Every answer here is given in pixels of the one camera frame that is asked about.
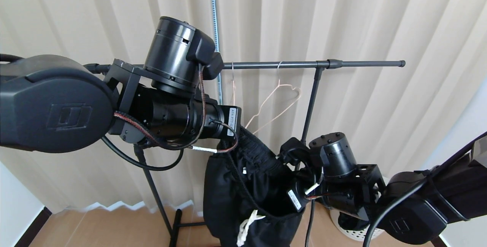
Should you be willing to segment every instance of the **white label sticker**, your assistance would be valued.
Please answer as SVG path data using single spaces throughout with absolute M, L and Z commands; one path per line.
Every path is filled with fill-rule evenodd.
M 289 195 L 289 197 L 291 198 L 291 201 L 293 202 L 294 207 L 296 207 L 296 210 L 301 209 L 301 203 L 299 203 L 298 198 L 296 197 L 294 192 L 292 190 L 289 190 L 287 192 L 287 195 Z
M 233 130 L 236 130 L 236 121 L 237 121 L 237 109 L 236 108 L 230 108 L 230 111 L 228 112 L 228 125 L 233 128 Z M 226 135 L 233 137 L 233 132 L 230 129 L 226 130 Z

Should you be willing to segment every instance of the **floor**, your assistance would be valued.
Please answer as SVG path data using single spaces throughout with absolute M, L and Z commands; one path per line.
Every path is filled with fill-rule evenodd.
M 170 220 L 174 219 L 175 211 L 167 207 Z M 304 246 L 304 238 L 309 219 L 306 210 L 303 221 L 294 237 L 291 247 Z M 182 222 L 199 222 L 202 218 L 193 212 L 192 207 L 183 209 Z M 164 227 L 159 212 L 152 214 L 142 208 L 132 211 L 125 207 L 114 211 L 95 209 L 88 212 L 65 210 L 52 215 L 42 230 L 31 243 L 31 247 L 124 247 L 124 246 L 167 246 L 169 234 Z M 205 226 L 181 228 L 178 246 L 181 247 L 214 247 L 219 246 L 218 239 L 212 237 Z M 310 247 L 339 246 L 360 247 L 361 243 L 341 234 L 333 225 L 327 209 L 317 204 Z M 382 233 L 371 242 L 371 247 L 405 247 L 410 246 L 399 242 Z M 433 247 L 428 242 L 423 246 Z

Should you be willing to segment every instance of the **black item in basket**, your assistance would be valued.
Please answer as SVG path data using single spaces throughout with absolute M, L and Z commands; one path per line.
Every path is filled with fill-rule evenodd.
M 237 246 L 240 225 L 257 210 L 265 217 L 248 226 L 244 246 L 289 246 L 304 212 L 296 212 L 286 193 L 293 178 L 293 172 L 242 127 L 237 148 L 208 160 L 203 203 L 208 229 L 222 247 Z

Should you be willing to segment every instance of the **robotic arm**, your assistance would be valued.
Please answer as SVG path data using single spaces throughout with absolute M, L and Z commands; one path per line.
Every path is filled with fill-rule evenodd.
M 203 81 L 224 68 L 214 49 L 200 30 L 161 17 L 143 66 L 2 54 L 0 61 L 9 63 L 0 64 L 0 146 L 63 153 L 108 140 L 106 133 L 168 150 L 196 148 L 204 138 L 236 140 L 242 110 L 218 105 L 204 92 Z M 140 84 L 141 77 L 151 79 L 151 87 Z M 356 163 L 342 132 L 308 146 L 291 138 L 279 158 L 306 165 L 287 191 L 296 210 L 317 199 L 342 212 L 346 229 L 370 224 L 369 232 L 379 227 L 402 242 L 422 244 L 448 223 L 487 214 L 487 133 L 441 166 L 398 173 L 387 186 L 376 164 Z

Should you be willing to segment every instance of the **curtain fold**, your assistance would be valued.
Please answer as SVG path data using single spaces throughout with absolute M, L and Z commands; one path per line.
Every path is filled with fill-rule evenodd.
M 406 60 L 404 68 L 341 68 L 323 72 L 307 141 L 332 131 L 348 136 L 360 163 L 385 176 L 419 168 L 459 117 L 487 75 L 487 0 L 217 0 L 226 62 Z M 85 63 L 113 58 L 144 63 L 160 16 L 172 16 L 213 36 L 211 0 L 0 0 L 0 51 L 29 57 L 58 54 Z M 313 69 L 281 69 L 281 83 L 302 97 L 257 136 L 274 152 L 301 133 Z M 276 70 L 225 70 L 224 103 L 242 107 L 242 124 L 278 82 Z M 217 98 L 216 81 L 205 89 Z M 297 96 L 278 89 L 250 131 Z M 110 139 L 128 155 L 131 145 Z M 213 147 L 216 141 L 200 141 Z M 173 162 L 177 152 L 151 148 L 148 163 Z M 202 208 L 208 154 L 185 151 L 177 167 L 152 172 L 161 197 Z M 99 141 L 49 155 L 8 148 L 0 160 L 51 211 L 94 202 L 146 202 L 155 207 L 143 172 Z

